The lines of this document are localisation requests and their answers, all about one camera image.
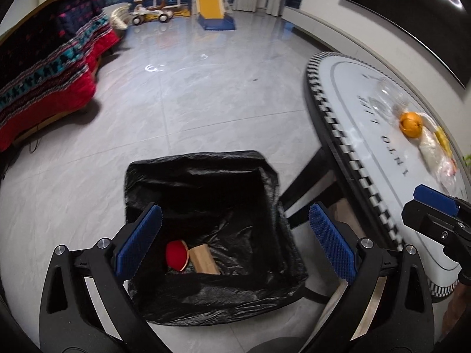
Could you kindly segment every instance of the ride-on toy car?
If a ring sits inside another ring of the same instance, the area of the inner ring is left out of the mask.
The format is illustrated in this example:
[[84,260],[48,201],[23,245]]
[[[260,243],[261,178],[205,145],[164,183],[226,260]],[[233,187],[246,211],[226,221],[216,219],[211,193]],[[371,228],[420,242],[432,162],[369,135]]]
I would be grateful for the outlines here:
[[140,25],[143,22],[159,20],[160,22],[168,22],[173,17],[171,10],[164,10],[165,1],[160,6],[143,6],[145,0],[134,0],[137,4],[132,12],[132,23]]

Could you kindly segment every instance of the gray marble floor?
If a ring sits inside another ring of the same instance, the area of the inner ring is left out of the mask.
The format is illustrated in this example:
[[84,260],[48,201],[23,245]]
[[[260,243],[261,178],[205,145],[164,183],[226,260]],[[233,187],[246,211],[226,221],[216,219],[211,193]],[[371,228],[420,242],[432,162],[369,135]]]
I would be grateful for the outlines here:
[[[279,172],[284,190],[319,148],[301,88],[305,64],[319,49],[281,19],[235,16],[234,32],[204,32],[194,18],[131,27],[99,72],[90,112],[43,132],[37,150],[25,146],[6,173],[0,272],[13,315],[36,343],[54,247],[83,249],[115,235],[124,222],[129,163],[255,149]],[[308,286],[333,292],[335,278],[311,232],[299,227],[294,235]],[[88,284],[105,328],[117,336],[93,281]],[[277,337],[306,338],[322,309],[300,300],[244,322],[152,327],[174,352],[240,353]]]

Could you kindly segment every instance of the toy slide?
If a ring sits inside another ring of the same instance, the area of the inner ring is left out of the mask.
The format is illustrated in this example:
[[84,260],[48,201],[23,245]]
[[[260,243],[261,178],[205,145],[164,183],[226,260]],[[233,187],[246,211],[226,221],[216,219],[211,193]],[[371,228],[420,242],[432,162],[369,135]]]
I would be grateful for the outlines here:
[[224,0],[196,0],[196,9],[204,30],[235,30],[234,19],[226,12]]

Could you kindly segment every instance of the screw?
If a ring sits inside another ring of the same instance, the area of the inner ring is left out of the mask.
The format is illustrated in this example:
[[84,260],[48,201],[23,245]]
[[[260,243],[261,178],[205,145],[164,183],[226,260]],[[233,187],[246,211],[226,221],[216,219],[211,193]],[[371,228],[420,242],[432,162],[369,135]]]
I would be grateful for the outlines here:
[[56,249],[54,250],[55,254],[63,254],[64,252],[65,252],[65,246],[63,245],[57,246]]
[[361,245],[365,248],[372,248],[374,243],[371,239],[361,239]]
[[406,251],[408,252],[408,254],[416,254],[417,253],[417,249],[412,246],[412,245],[408,245],[406,246]]
[[98,240],[97,247],[100,249],[105,249],[110,245],[110,239],[100,239]]

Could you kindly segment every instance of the black trash bag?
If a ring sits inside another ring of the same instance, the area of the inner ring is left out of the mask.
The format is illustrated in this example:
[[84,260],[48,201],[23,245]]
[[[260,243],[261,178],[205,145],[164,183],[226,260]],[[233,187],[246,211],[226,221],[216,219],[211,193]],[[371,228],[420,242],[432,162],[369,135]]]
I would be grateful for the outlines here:
[[[129,282],[149,322],[239,321],[302,297],[308,277],[278,201],[278,177],[256,151],[197,153],[134,162],[126,172],[126,221],[154,202],[162,227]],[[208,244],[221,275],[169,268],[165,247]]]

